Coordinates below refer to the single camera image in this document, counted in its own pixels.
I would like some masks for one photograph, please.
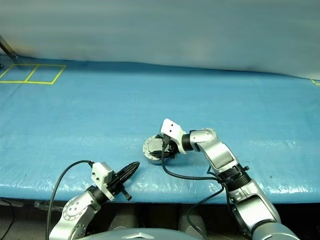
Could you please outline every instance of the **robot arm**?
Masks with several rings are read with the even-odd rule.
[[[298,239],[291,230],[281,224],[273,204],[246,173],[249,168],[239,164],[238,159],[228,146],[218,139],[213,129],[204,128],[186,134],[178,124],[165,119],[160,134],[163,139],[169,137],[182,154],[192,150],[204,153],[205,159],[234,203],[232,213],[245,235],[253,240]]]
[[[122,192],[127,200],[131,196],[126,192],[123,183],[128,180],[139,167],[133,162],[118,173],[115,173],[105,162],[92,165],[91,179],[96,186],[90,186],[83,194],[72,198],[62,210],[62,216],[50,233],[50,240],[76,240],[83,238],[88,224],[101,205],[107,200],[113,201],[115,195]]]

